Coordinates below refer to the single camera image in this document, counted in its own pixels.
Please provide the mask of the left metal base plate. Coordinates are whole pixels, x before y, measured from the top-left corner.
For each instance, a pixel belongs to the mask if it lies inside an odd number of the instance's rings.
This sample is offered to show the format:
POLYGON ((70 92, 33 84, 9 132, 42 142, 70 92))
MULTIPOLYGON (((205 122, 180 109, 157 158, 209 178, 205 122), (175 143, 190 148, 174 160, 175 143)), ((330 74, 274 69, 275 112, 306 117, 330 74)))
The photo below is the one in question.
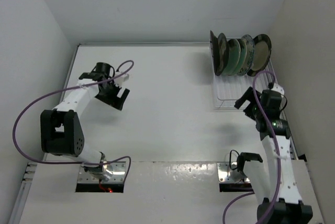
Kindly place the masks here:
POLYGON ((78 183, 119 183, 124 182, 126 163, 115 162, 96 167, 81 166, 77 178, 78 183))

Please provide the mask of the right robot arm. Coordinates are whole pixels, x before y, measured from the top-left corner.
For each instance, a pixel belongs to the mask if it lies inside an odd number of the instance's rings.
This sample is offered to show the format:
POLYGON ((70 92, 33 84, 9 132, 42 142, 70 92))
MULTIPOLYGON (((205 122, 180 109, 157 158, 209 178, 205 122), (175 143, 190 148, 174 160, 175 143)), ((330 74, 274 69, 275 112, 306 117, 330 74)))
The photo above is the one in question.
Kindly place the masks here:
POLYGON ((297 188, 290 153, 291 131, 288 122, 281 118, 282 87, 275 85, 262 92, 249 87, 235 103, 254 120, 264 147, 267 165, 257 153, 242 152, 237 159, 237 172, 251 183, 258 201, 258 223, 309 223, 312 207, 303 203, 297 188))

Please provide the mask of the brown patterned rim plate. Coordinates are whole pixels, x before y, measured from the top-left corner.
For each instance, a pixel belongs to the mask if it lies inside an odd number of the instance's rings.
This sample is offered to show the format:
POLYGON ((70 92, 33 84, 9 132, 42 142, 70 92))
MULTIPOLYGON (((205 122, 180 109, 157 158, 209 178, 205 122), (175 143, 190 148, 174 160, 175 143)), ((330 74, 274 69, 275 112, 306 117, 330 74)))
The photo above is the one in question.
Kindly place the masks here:
POLYGON ((271 57, 272 42, 267 34, 259 34, 254 39, 254 58, 252 67, 248 70, 248 76, 255 76, 263 71, 271 57))

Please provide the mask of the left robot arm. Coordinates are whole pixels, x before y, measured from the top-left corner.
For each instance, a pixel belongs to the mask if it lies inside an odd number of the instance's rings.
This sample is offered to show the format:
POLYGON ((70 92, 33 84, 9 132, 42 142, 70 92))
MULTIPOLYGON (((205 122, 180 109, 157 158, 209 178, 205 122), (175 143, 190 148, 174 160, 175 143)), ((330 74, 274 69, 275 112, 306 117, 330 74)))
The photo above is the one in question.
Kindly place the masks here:
POLYGON ((44 110, 40 115, 43 152, 67 157, 100 182, 109 181, 114 174, 113 167, 102 151, 92 149, 85 142, 80 117, 93 99, 122 110, 130 92, 122 89, 122 85, 128 79, 129 74, 103 62, 96 63, 91 72, 82 73, 77 88, 52 110, 44 110))

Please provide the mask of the teal flower plate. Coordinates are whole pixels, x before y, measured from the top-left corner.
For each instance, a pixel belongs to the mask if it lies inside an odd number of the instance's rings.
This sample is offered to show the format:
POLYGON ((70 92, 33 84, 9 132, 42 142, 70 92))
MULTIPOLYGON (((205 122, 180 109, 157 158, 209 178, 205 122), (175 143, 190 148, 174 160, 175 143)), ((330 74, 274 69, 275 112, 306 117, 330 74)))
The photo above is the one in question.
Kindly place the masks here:
POLYGON ((238 42, 240 44, 240 56, 235 73, 237 76, 243 76, 247 69, 247 40, 245 37, 241 37, 238 42))
POLYGON ((229 46, 229 59, 226 68, 223 70, 223 75, 231 75, 238 65, 240 58, 240 43, 237 39, 230 39, 228 41, 229 46))

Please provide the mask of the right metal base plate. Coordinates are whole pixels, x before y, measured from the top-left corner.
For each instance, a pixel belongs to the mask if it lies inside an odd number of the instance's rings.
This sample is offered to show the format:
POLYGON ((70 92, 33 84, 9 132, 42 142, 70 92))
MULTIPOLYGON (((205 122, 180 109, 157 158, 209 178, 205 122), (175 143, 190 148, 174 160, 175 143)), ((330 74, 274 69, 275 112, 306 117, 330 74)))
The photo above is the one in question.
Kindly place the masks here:
POLYGON ((229 162, 218 162, 217 163, 217 174, 219 183, 224 184, 249 184, 250 180, 245 175, 242 175, 236 168, 237 163, 233 162, 231 165, 229 162))

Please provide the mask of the grey rim plate front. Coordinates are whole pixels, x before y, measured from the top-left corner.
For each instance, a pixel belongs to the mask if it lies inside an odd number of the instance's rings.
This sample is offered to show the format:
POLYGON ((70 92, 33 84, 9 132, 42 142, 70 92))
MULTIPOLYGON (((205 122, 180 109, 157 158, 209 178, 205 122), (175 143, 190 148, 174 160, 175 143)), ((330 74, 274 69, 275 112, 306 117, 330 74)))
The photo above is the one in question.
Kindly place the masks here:
POLYGON ((229 46, 225 34, 222 32, 218 36, 219 45, 219 63, 216 70, 216 76, 220 76, 228 65, 229 46))

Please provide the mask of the grey rim beige plate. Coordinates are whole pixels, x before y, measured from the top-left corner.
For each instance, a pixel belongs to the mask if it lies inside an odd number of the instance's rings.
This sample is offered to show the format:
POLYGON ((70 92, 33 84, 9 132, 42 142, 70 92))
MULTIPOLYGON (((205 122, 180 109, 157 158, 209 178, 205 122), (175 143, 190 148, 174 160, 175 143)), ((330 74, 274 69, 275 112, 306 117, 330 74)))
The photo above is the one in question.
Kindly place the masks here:
POLYGON ((211 56, 214 63, 214 73, 216 76, 220 75, 220 53, 219 53, 219 43, 218 38, 214 35, 213 31, 210 31, 210 50, 211 50, 211 56))

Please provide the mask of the metal base plate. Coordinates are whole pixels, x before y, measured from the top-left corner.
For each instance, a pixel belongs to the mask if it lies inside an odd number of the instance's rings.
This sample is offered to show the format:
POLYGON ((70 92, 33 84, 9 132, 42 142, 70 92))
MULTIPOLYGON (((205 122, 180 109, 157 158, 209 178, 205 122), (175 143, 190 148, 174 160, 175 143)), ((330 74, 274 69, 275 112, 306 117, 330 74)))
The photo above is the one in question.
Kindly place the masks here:
POLYGON ((249 184, 250 180, 245 175, 242 175, 236 168, 237 163, 233 162, 231 165, 229 162, 218 162, 217 163, 217 174, 219 183, 224 184, 249 184))
POLYGON ((96 167, 81 166, 77 178, 78 183, 119 183, 124 182, 126 163, 115 162, 96 167))

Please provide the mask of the blue floral white plate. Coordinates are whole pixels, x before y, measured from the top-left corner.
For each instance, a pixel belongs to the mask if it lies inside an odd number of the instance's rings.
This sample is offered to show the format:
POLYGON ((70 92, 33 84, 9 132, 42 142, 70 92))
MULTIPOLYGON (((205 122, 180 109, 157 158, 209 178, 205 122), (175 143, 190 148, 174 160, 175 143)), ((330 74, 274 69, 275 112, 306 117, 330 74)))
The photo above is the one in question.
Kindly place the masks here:
POLYGON ((243 66, 238 72, 238 76, 244 76, 250 70, 252 63, 253 63, 254 47, 255 47, 254 40, 250 35, 246 34, 242 36, 241 39, 243 42, 245 42, 247 54, 246 54, 243 66))

